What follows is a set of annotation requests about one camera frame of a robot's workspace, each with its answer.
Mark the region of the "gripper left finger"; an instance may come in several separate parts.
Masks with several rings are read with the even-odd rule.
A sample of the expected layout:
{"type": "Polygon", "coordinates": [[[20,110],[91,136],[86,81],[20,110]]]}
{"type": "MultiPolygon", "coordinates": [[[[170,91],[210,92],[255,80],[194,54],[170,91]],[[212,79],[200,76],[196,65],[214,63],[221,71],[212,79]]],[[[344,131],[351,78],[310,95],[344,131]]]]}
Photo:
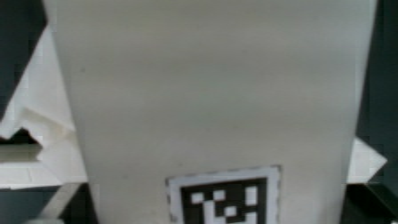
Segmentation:
{"type": "Polygon", "coordinates": [[[83,183],[68,183],[58,189],[40,215],[26,224],[90,224],[90,210],[79,202],[83,183]]]}

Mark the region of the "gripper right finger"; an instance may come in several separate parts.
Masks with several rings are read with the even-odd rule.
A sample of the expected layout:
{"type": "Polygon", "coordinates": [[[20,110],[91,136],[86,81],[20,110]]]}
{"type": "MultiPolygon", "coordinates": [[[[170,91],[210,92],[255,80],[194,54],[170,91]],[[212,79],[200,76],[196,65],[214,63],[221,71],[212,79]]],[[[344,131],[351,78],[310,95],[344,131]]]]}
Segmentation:
{"type": "Polygon", "coordinates": [[[344,224],[398,224],[398,196],[383,184],[351,184],[344,224]]]}

